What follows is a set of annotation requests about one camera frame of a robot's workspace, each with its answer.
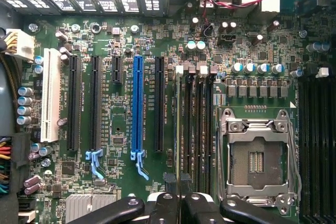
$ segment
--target motherboard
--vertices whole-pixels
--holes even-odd
[[[299,223],[298,78],[310,63],[335,61],[326,43],[335,16],[25,24],[35,60],[23,65],[32,92],[19,103],[32,139],[21,197],[37,200],[36,223],[68,223],[87,202],[96,210],[128,195],[183,194],[176,184]]]

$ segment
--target green circuit board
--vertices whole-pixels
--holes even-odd
[[[178,93],[176,66],[190,62],[193,65],[200,63],[202,66],[218,66],[218,73],[212,86],[213,107],[210,118],[206,118],[204,111],[201,111],[203,127],[207,120],[212,121],[211,136],[208,141],[213,142],[211,150],[210,167],[211,185],[196,187],[203,193],[209,193],[217,201],[217,144],[216,133],[219,127],[219,119],[224,109],[230,108],[237,118],[250,119],[274,119],[279,110],[288,111],[293,123],[295,139],[298,136],[298,97],[297,81],[290,77],[290,68],[294,66],[302,69],[307,61],[318,61],[320,57],[331,58],[328,54],[309,54],[306,45],[315,40],[324,41],[331,33],[331,27],[336,24],[336,19],[329,15],[313,17],[311,19],[297,18],[295,16],[281,16],[279,18],[280,29],[270,33],[264,25],[249,25],[243,20],[235,20],[237,28],[234,31],[237,36],[235,43],[228,46],[218,46],[215,38],[200,37],[201,26],[194,32],[190,32],[190,17],[182,14],[173,18],[132,18],[132,17],[27,17],[26,27],[30,23],[37,23],[40,31],[34,35],[36,38],[36,56],[43,56],[44,48],[58,48],[59,41],[55,32],[63,29],[65,34],[71,38],[72,51],[81,58],[81,91],[80,98],[80,139],[79,149],[76,152],[67,150],[67,127],[59,130],[59,140],[50,144],[53,152],[49,156],[51,165],[42,167],[41,160],[31,163],[31,174],[39,175],[42,178],[41,189],[29,196],[38,199],[38,217],[36,223],[65,223],[66,198],[72,194],[107,194],[115,195],[118,200],[129,194],[146,200],[148,195],[158,191],[165,191],[165,174],[176,173],[183,159],[176,157],[177,127],[179,124],[180,135],[185,136],[184,124],[186,118],[190,118],[190,135],[194,139],[196,134],[195,121],[197,93],[195,84],[192,88],[192,110],[185,108],[185,79],[181,78],[181,90]],[[94,35],[91,32],[92,24],[99,24],[101,32]],[[78,24],[79,33],[71,32],[71,25]],[[130,27],[137,25],[139,32],[132,34]],[[118,34],[111,33],[111,27],[119,28]],[[306,29],[308,37],[299,37],[299,31]],[[257,31],[264,36],[263,41],[251,46],[251,38],[248,32]],[[202,53],[186,53],[188,41],[206,42],[206,48]],[[131,54],[125,54],[126,48],[132,50]],[[112,55],[122,57],[123,79],[122,84],[111,82],[112,79]],[[132,135],[132,89],[133,89],[133,57],[140,55],[144,58],[144,97],[143,97],[143,171],[149,176],[149,180],[138,174],[135,161],[130,160],[130,145]],[[89,125],[90,125],[90,75],[92,70],[91,56],[99,56],[102,60],[102,90],[101,90],[101,138],[100,145],[103,156],[100,158],[98,171],[103,175],[105,184],[95,185],[97,179],[92,175],[90,162],[86,160],[86,151],[89,149]],[[163,151],[154,151],[155,131],[155,57],[164,57],[164,142]],[[243,65],[254,63],[260,65],[268,63],[271,66],[280,63],[283,66],[283,73],[274,75],[271,72],[260,76],[254,70],[251,74],[233,74],[231,66],[240,62]],[[40,81],[38,74],[34,72],[35,63],[24,63],[22,85],[34,89],[33,112],[31,116],[36,120],[22,131],[36,133],[41,123],[41,92],[37,82]],[[228,93],[228,86],[278,86],[287,90],[287,95],[276,95],[276,97],[247,97],[238,94]],[[60,111],[59,118],[66,118],[68,113],[68,88],[69,88],[69,66],[62,64],[60,83]],[[203,93],[203,104],[206,104],[206,95]],[[283,168],[284,176],[287,160],[281,158],[280,165]],[[194,168],[190,167],[192,180],[194,180]],[[61,192],[55,194],[55,185],[61,185]],[[299,207],[297,201],[292,205],[286,217],[298,222]]]

